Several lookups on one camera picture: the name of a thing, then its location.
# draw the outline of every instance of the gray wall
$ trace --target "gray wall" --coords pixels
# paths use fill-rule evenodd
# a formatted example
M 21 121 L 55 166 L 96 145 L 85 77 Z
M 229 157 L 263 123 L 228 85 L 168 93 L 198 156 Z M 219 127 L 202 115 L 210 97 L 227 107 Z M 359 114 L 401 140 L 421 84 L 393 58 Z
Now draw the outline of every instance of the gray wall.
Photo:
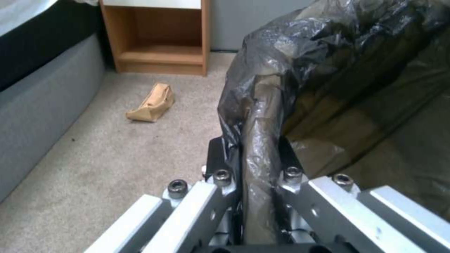
M 313 0 L 211 0 L 211 49 L 237 50 L 251 31 Z

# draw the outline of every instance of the bed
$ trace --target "bed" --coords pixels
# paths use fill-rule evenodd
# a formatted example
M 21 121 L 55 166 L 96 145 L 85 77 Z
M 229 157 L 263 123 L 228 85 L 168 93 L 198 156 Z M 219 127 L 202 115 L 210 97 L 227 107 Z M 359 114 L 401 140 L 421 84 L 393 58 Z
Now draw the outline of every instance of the bed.
M 6 18 L 3 14 L 12 10 L 13 1 L 42 5 L 30 4 L 30 15 L 15 19 L 9 13 Z M 98 6 L 72 0 L 3 0 L 0 16 L 1 202 L 89 105 L 105 64 Z
M 73 0 L 0 3 L 0 92 L 102 27 L 99 7 L 86 3 Z

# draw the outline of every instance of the black plastic bag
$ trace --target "black plastic bag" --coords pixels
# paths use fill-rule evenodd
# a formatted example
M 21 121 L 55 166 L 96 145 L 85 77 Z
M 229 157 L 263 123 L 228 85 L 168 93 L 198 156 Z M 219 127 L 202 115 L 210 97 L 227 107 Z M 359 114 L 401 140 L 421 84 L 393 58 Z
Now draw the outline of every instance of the black plastic bag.
M 306 137 L 321 138 L 311 133 L 320 128 L 326 132 L 328 122 L 388 89 L 432 36 L 444 29 L 448 18 L 449 10 L 440 1 L 318 0 L 245 37 L 228 70 L 218 106 L 226 159 L 243 184 L 245 243 L 278 241 L 273 190 L 280 173 L 278 140 L 288 117 L 285 133 L 298 153 L 304 152 L 304 143 L 299 143 Z M 442 92 L 443 86 L 424 91 L 432 96 Z M 427 100 L 419 97 L 421 102 Z M 336 103 L 324 103 L 328 98 Z M 389 102 L 385 99 L 382 110 L 390 112 L 390 106 L 398 106 Z M 414 101 L 410 104 L 411 100 L 407 103 L 402 106 L 406 111 L 411 108 L 405 116 L 410 117 L 417 106 Z M 376 103 L 367 106 L 383 120 Z M 356 152 L 356 158 L 361 159 L 399 125 L 385 123 L 382 134 L 363 145 L 365 149 Z M 349 157 L 331 169 L 305 169 L 309 176 L 316 176 L 342 171 L 354 162 L 355 158 Z

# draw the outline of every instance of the floor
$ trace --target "floor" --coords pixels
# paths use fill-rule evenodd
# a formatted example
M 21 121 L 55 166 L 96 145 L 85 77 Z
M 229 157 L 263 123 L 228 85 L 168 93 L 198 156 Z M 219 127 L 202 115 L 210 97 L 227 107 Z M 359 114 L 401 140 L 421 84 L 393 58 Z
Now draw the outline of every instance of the floor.
M 82 252 L 142 194 L 201 178 L 234 54 L 211 54 L 208 76 L 107 71 L 86 111 L 0 204 L 0 252 Z M 175 104 L 156 123 L 132 122 L 155 82 Z

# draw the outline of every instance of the wooden shelf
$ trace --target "wooden shelf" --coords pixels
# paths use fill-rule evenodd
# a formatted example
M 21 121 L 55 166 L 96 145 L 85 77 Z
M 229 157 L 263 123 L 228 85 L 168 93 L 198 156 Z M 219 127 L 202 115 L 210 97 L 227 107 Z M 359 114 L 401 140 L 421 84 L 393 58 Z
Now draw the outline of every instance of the wooden shelf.
M 163 63 L 202 65 L 200 46 L 145 45 L 131 48 L 119 55 L 119 61 L 129 63 Z
M 209 0 L 99 0 L 117 72 L 207 74 Z

